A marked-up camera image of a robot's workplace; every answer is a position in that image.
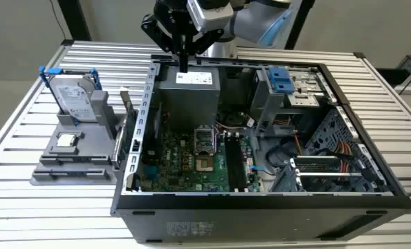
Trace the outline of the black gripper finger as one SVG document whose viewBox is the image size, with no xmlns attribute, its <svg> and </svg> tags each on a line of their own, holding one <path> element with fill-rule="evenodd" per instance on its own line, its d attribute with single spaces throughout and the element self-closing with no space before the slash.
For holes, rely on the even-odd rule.
<svg viewBox="0 0 411 249">
<path fill-rule="evenodd" d="M 220 39 L 223 29 L 207 31 L 196 40 L 194 40 L 194 29 L 188 29 L 183 43 L 183 72 L 188 72 L 190 56 L 202 54 L 210 46 Z"/>
<path fill-rule="evenodd" d="M 182 43 L 179 40 L 179 35 L 171 38 L 166 32 L 162 30 L 158 24 L 158 19 L 155 15 L 146 15 L 142 20 L 142 29 L 156 45 L 162 48 L 164 52 L 171 52 L 178 57 L 179 71 L 184 72 L 184 55 L 182 54 Z"/>
</svg>

